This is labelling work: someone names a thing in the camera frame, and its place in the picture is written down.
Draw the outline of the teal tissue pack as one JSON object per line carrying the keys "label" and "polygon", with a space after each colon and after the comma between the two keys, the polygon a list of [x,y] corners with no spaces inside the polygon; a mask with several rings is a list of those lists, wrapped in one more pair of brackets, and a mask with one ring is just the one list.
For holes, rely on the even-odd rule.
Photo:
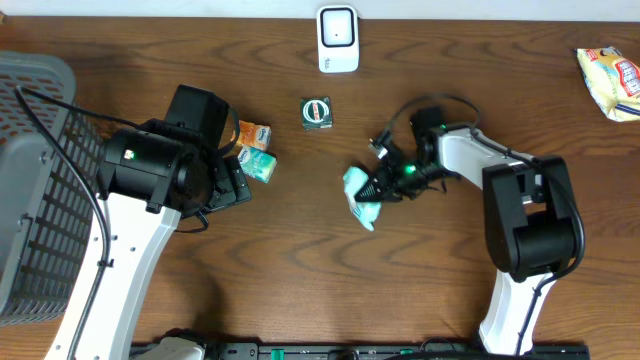
{"label": "teal tissue pack", "polygon": [[263,183],[268,183],[277,165],[277,159],[259,149],[243,146],[238,154],[243,172]]}

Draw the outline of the orange tissue pack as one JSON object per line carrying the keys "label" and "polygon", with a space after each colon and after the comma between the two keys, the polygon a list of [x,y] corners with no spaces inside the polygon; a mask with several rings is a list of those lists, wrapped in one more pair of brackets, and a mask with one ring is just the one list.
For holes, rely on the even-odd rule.
{"label": "orange tissue pack", "polygon": [[242,120],[239,121],[239,125],[239,134],[236,134],[236,131],[233,131],[231,135],[231,139],[238,137],[236,142],[237,145],[253,147],[260,151],[267,150],[272,134],[272,130],[269,126]]}

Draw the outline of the dark green round-logo box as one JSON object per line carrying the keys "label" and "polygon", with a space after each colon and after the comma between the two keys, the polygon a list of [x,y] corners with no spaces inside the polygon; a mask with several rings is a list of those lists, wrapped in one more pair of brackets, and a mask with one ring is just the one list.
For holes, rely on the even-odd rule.
{"label": "dark green round-logo box", "polygon": [[303,98],[300,101],[300,113],[305,131],[333,127],[333,111],[329,97]]}

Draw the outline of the large yellow snack bag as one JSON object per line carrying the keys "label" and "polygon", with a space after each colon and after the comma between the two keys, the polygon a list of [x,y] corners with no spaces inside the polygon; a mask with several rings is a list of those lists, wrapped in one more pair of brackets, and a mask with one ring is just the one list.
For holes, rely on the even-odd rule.
{"label": "large yellow snack bag", "polygon": [[615,122],[639,120],[639,66],[615,47],[578,48],[585,85],[602,113]]}

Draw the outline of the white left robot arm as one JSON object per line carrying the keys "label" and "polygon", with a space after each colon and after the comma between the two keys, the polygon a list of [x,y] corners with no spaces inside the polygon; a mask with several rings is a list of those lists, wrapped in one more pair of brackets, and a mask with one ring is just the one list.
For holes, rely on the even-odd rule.
{"label": "white left robot arm", "polygon": [[184,219],[250,201],[233,142],[234,109],[181,85],[164,119],[117,131],[98,172],[98,212],[49,359],[126,359],[159,257]]}

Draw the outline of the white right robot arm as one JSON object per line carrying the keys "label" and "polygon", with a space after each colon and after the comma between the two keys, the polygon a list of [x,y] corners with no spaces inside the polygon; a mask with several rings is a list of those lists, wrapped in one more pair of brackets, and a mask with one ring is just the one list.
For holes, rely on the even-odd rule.
{"label": "white right robot arm", "polygon": [[478,330],[481,346],[500,356],[531,354],[533,329],[549,290],[585,255],[584,223],[566,162],[514,151],[471,123],[448,124],[439,106],[417,111],[409,123],[414,157],[396,146],[387,127],[370,142],[378,167],[371,172],[352,167],[345,174],[352,213],[371,229],[383,203],[414,200],[434,182],[456,177],[477,186],[486,247],[497,269]]}

